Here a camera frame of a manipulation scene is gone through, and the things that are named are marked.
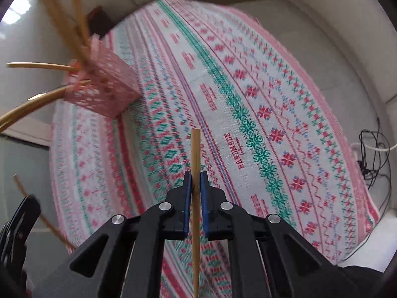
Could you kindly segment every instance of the floor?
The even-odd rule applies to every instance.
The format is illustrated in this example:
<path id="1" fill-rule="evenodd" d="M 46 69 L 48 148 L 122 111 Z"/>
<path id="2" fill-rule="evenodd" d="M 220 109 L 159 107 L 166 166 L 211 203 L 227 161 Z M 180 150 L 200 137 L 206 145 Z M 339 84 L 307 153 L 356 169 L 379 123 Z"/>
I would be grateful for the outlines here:
<path id="1" fill-rule="evenodd" d="M 297 7 L 287 0 L 202 0 L 235 6 L 254 17 L 274 35 L 313 78 L 338 118 L 349 142 L 357 142 L 362 129 L 377 129 L 376 112 L 353 68 L 327 36 Z M 6 210 L 3 224 L 22 200 L 11 177 L 18 174 L 28 193 L 35 194 L 43 213 L 56 223 L 48 171 L 48 150 L 13 140 L 0 139 L 0 199 Z M 370 190 L 377 206 L 388 191 L 388 181 L 379 179 Z M 43 228 L 37 223 L 35 229 Z M 28 239 L 26 269 L 33 283 L 52 272 L 66 257 L 64 246 L 51 233 L 35 232 Z"/>

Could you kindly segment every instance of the brown object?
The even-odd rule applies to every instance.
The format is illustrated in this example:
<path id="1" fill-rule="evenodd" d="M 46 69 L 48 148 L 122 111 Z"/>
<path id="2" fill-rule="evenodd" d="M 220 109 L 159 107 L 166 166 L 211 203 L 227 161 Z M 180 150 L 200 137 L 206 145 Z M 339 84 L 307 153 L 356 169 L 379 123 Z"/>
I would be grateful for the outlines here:
<path id="1" fill-rule="evenodd" d="M 97 34 L 101 37 L 106 35 L 116 25 L 109 18 L 101 5 L 96 6 L 87 14 L 87 21 L 91 34 Z"/>
<path id="2" fill-rule="evenodd" d="M 90 80 L 83 80 L 80 82 L 81 86 L 85 86 L 90 82 Z M 18 120 L 31 114 L 32 112 L 42 108 L 43 106 L 50 104 L 51 102 L 64 98 L 67 86 L 59 87 L 55 90 L 45 93 L 33 100 L 29 100 L 11 111 L 7 112 L 0 117 L 0 133 L 6 128 L 13 125 Z"/>
<path id="3" fill-rule="evenodd" d="M 25 189 L 23 188 L 22 183 L 21 183 L 21 181 L 19 180 L 18 175 L 14 175 L 14 176 L 12 177 L 12 179 L 13 179 L 13 181 L 15 182 L 15 184 L 17 185 L 17 188 L 18 188 L 19 191 L 22 193 L 22 195 L 23 195 L 24 197 L 29 196 L 29 195 L 26 193 Z M 50 222 L 43 214 L 40 214 L 39 218 L 40 218 L 41 221 L 51 230 L 51 232 L 52 232 L 58 239 L 60 239 L 60 241 L 61 241 L 64 245 L 66 245 L 67 247 L 69 247 L 72 251 L 76 250 L 76 247 L 75 247 L 72 243 L 70 243 L 70 242 L 68 241 L 68 239 L 65 238 L 65 237 L 63 236 L 63 234 L 62 234 L 61 232 L 59 232 L 59 230 L 58 230 L 57 228 L 55 228 L 55 226 L 53 226 L 53 225 L 51 224 L 51 222 Z"/>
<path id="4" fill-rule="evenodd" d="M 42 68 L 42 69 L 55 69 L 58 71 L 70 71 L 76 73 L 80 70 L 78 67 L 72 67 L 67 65 L 58 65 L 58 64 L 48 64 L 48 63 L 7 63 L 8 68 Z"/>
<path id="5" fill-rule="evenodd" d="M 200 280 L 200 129 L 190 130 L 192 175 L 192 253 L 194 297 L 199 296 Z"/>

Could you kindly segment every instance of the pink plastic basket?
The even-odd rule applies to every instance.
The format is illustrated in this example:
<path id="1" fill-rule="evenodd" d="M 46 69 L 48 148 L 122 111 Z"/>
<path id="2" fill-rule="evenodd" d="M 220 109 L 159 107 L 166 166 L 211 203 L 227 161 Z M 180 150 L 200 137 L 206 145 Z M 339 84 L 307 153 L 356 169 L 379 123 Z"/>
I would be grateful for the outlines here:
<path id="1" fill-rule="evenodd" d="M 79 86 L 81 80 L 91 82 Z M 105 47 L 98 35 L 91 37 L 91 63 L 77 73 L 68 73 L 64 100 L 114 119 L 140 97 L 135 70 Z"/>

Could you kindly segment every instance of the pink and white bedspread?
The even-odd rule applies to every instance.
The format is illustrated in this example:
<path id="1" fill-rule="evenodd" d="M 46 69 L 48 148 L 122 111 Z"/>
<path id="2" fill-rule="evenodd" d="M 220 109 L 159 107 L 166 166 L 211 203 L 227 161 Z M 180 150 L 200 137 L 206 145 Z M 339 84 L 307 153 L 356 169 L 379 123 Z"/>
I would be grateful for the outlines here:
<path id="1" fill-rule="evenodd" d="M 114 214 L 143 214 L 181 185 L 190 129 L 202 170 L 248 213 L 277 213 L 332 263 L 379 213 L 341 126 L 279 42 L 230 7 L 158 0 L 105 38 L 142 97 L 116 120 L 58 102 L 51 172 L 60 228 L 79 245 Z M 202 297 L 231 297 L 227 244 L 201 238 Z M 191 297 L 189 240 L 167 241 L 162 297 Z"/>

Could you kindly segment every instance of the bamboo stick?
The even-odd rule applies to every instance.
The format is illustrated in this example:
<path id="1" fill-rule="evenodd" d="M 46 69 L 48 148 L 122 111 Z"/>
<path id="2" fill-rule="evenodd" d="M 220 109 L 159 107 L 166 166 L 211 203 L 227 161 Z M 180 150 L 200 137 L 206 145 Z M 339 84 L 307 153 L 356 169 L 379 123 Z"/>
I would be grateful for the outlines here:
<path id="1" fill-rule="evenodd" d="M 80 86 L 85 86 L 90 82 L 90 80 L 82 80 Z M 55 100 L 63 98 L 65 95 L 66 88 L 68 86 L 62 86 L 55 90 L 49 91 L 44 95 L 41 95 L 33 100 L 29 100 L 11 111 L 7 112 L 0 117 L 0 133 L 6 128 L 13 125 L 18 120 L 24 118 L 25 116 L 31 114 L 32 112 L 42 108 L 43 106 L 52 103 Z"/>
<path id="2" fill-rule="evenodd" d="M 59 71 L 69 71 L 72 73 L 76 73 L 80 70 L 78 67 L 67 66 L 67 65 L 59 65 L 59 64 L 49 64 L 49 63 L 26 63 L 26 62 L 17 62 L 17 63 L 7 63 L 8 68 L 42 68 L 42 69 L 55 69 Z"/>
<path id="3" fill-rule="evenodd" d="M 83 36 L 84 44 L 90 48 L 90 29 L 88 28 L 87 17 L 83 13 L 83 4 L 81 0 L 73 0 L 73 8 L 79 24 L 80 32 Z"/>
<path id="4" fill-rule="evenodd" d="M 191 175 L 192 175 L 192 252 L 194 297 L 199 296 L 200 280 L 200 129 L 191 129 Z"/>
<path id="5" fill-rule="evenodd" d="M 89 62 L 89 55 L 81 48 L 77 35 L 73 32 L 60 1 L 42 1 L 47 8 L 48 15 L 64 40 L 66 46 L 71 49 L 82 66 L 86 65 Z"/>
<path id="6" fill-rule="evenodd" d="M 22 195 L 24 197 L 29 196 L 27 194 L 27 192 L 25 191 L 25 188 L 23 187 L 21 181 L 19 180 L 18 175 L 14 175 L 12 177 L 13 181 L 15 182 L 15 184 L 17 185 L 17 188 L 19 189 L 19 191 L 22 193 Z M 61 232 L 59 232 L 59 230 L 52 225 L 52 223 L 43 215 L 40 214 L 39 218 L 41 219 L 41 221 L 51 230 L 51 232 L 66 246 L 68 246 L 72 251 L 76 250 L 76 247 L 69 242 L 69 240 L 67 238 L 65 238 L 63 236 L 63 234 Z"/>

